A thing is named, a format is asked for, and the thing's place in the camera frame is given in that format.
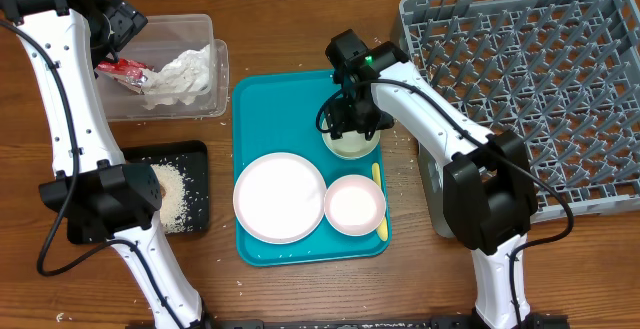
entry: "transparent container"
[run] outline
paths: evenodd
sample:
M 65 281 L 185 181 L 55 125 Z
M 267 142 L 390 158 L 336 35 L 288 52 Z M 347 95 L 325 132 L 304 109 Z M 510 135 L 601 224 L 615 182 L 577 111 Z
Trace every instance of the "transparent container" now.
M 224 41 L 213 37 L 211 18 L 205 14 L 148 17 L 149 23 L 120 52 L 120 57 L 144 63 L 160 71 L 186 50 L 211 44 L 209 85 L 196 92 L 136 94 L 105 74 L 96 80 L 108 121 L 216 117 L 227 109 L 229 57 Z M 175 104 L 150 102 L 173 99 Z

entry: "gray crate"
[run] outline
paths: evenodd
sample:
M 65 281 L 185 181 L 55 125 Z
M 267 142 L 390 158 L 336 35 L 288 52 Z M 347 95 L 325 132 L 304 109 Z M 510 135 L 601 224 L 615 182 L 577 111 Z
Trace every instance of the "gray crate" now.
M 576 214 L 611 214 L 640 209 L 639 24 L 634 0 L 402 0 L 392 37 L 462 113 L 523 137 Z M 537 195 L 534 222 L 564 216 Z

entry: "teal mat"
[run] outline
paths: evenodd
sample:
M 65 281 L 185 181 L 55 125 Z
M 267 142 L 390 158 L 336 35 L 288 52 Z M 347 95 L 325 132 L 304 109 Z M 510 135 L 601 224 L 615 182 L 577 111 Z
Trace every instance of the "teal mat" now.
M 274 152 L 297 154 L 313 163 L 327 184 L 348 175 L 371 178 L 371 166 L 380 164 L 382 191 L 387 196 L 380 146 L 364 158 L 343 160 L 324 144 L 315 128 L 318 109 L 339 86 L 331 70 L 249 77 L 233 91 L 234 182 L 255 159 Z M 267 244 L 252 237 L 236 221 L 236 247 L 247 263 L 273 266 L 324 260 L 368 257 L 382 253 L 391 242 L 391 218 L 387 207 L 389 239 L 374 231 L 350 237 L 336 231 L 326 218 L 306 238 L 291 244 Z

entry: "yellow knife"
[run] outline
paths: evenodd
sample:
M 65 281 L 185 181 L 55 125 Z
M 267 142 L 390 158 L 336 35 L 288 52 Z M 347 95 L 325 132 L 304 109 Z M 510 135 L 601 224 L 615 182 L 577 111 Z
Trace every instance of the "yellow knife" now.
M 380 188 L 382 188 L 382 179 L 380 178 L 380 164 L 373 163 L 373 166 L 371 167 L 371 172 L 373 176 L 373 181 L 376 182 L 376 184 L 378 184 Z M 389 229 L 387 226 L 386 214 L 384 218 L 382 218 L 382 223 L 380 223 L 380 226 L 378 226 L 378 229 L 376 229 L 376 232 L 378 233 L 380 240 L 387 241 L 389 239 Z

